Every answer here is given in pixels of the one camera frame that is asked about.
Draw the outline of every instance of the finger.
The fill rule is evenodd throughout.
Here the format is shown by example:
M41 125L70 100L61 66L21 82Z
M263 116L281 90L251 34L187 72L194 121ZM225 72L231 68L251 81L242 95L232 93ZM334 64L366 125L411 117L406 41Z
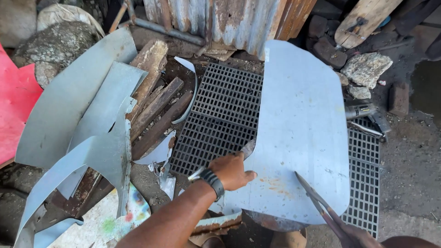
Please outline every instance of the finger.
M257 177L257 173L252 171L252 170L248 170L245 172L245 180L247 182L251 182L252 180L254 180Z
M236 152L235 156L242 158L242 161L243 161L244 153L243 153L243 151L240 150L240 151Z

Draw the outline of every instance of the puddle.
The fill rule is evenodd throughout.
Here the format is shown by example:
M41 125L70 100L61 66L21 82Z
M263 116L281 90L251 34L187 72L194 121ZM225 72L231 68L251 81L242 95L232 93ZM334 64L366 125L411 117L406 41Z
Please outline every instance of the puddle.
M412 108L434 115L434 123L441 128L441 61L422 61L415 66L411 77L410 102Z

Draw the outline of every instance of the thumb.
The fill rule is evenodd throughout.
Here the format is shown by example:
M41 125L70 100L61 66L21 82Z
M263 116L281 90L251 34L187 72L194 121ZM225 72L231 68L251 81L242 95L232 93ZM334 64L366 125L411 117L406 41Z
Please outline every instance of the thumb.
M254 180L257 177L257 173L252 171L252 170L248 170L245 172L245 180L247 182L251 182L252 180Z

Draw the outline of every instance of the colorful painted surface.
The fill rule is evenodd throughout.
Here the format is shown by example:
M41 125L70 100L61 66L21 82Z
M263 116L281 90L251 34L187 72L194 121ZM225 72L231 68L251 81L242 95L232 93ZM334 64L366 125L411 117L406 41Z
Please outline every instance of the colorful painted surface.
M43 89L35 64L17 68L0 45L0 168L15 156L29 114Z
M132 183L127 215L115 219L117 209L118 195L114 189L83 216L83 225L72 225L48 248L88 248L92 244L93 248L114 247L121 238L151 215L148 203Z

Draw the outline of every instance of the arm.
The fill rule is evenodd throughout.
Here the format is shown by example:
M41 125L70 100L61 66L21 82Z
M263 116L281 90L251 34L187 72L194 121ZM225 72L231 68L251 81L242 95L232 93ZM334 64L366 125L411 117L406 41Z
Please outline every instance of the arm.
M245 186L257 176L253 171L243 171L242 152L216 158L210 162L209 168L222 182L224 189L230 191ZM198 180L129 232L116 248L183 247L214 200L214 189L205 181Z

